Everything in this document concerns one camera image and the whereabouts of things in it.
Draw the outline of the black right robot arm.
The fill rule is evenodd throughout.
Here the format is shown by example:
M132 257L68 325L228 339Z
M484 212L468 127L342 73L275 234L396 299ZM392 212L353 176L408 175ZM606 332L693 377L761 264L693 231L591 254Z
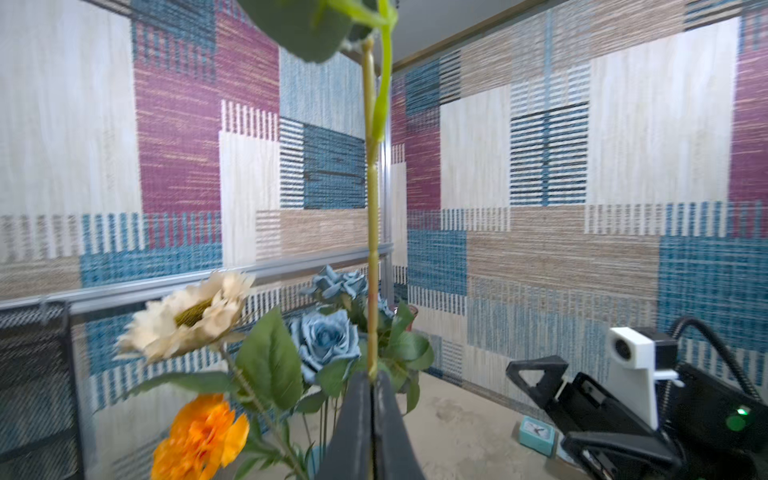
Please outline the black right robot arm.
M507 377L563 434L592 479L764 479L767 406L687 363L652 428L587 374L572 381L557 355L512 361Z

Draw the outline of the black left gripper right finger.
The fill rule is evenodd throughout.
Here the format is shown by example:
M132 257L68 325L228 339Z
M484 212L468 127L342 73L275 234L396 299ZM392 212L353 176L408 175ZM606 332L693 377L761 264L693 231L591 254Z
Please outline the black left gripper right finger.
M411 445L389 376L379 371L371 387L372 478L425 480Z

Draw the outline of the cream sunflower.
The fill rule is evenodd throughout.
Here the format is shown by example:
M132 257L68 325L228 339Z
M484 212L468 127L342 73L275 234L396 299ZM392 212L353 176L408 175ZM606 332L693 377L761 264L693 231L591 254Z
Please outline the cream sunflower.
M250 423L245 447L237 458L243 453L252 457L241 465L241 473L247 473L254 466L266 469L282 463L296 478L305 479L308 476L306 462L292 444L288 427L277 423L280 415L273 411L259 413L239 401L241 388L234 375L235 356L263 317L255 321L248 333L236 329L246 317L244 308L253 284L251 275L215 272L198 284L147 302L144 309L133 314L118 337L115 356L118 359L140 357L154 364L203 348L218 351L227 364L224 371L164 374L143 382L139 388L146 391L164 383L175 383L195 391L196 398L222 394L236 414L246 415Z

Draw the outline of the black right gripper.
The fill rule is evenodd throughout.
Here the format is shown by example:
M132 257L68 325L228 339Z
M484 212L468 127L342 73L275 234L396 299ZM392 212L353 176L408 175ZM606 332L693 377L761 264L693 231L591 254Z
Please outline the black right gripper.
M558 355L512 360L506 376L540 409L554 401L563 449L592 479L674 478L682 461L662 437L588 375L563 384L568 366Z

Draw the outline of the blue rose bouquet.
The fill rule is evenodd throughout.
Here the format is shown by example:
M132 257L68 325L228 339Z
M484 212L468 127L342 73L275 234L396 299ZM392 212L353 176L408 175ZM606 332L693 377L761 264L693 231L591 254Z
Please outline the blue rose bouquet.
M432 366L434 350L425 335L407 331L408 304L391 307L369 294L361 271L331 266L315 274L302 295L310 308L284 317L275 309L258 320L234 360L240 403L280 416L319 414L326 433L337 421L353 374L374 353L394 391L411 413L421 400L420 375Z

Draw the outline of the orange marigold flower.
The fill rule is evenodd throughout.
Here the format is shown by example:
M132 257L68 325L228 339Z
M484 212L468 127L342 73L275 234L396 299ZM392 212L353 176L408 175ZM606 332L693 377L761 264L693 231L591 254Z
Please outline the orange marigold flower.
M150 478L211 479L242 452L249 432L247 416L222 394L200 395L181 408L155 449Z

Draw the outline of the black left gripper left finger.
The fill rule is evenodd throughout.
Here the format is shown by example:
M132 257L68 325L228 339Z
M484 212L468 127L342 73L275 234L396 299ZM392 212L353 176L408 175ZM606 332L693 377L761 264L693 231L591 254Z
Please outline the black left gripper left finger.
M373 408L367 373L350 378L347 395L315 479L363 480L371 476Z

